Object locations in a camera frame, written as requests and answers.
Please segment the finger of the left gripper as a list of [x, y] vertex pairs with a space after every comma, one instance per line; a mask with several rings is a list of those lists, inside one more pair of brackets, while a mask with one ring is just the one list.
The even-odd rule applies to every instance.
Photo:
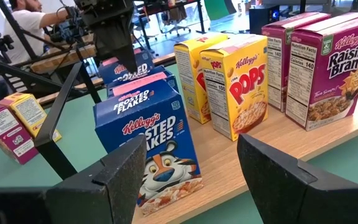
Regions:
[[94, 43], [100, 60], [117, 58], [130, 72], [137, 70], [132, 46], [132, 19], [118, 18], [102, 21], [95, 28]]

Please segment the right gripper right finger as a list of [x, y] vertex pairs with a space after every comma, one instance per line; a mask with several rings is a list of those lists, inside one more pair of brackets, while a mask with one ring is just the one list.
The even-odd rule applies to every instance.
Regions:
[[248, 134], [240, 134], [242, 173], [264, 223], [358, 223], [358, 184]]

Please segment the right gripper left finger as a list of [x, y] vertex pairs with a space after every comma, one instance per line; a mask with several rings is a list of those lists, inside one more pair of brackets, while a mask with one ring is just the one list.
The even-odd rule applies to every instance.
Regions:
[[145, 157], [140, 134], [53, 187], [0, 187], [0, 223], [131, 223]]

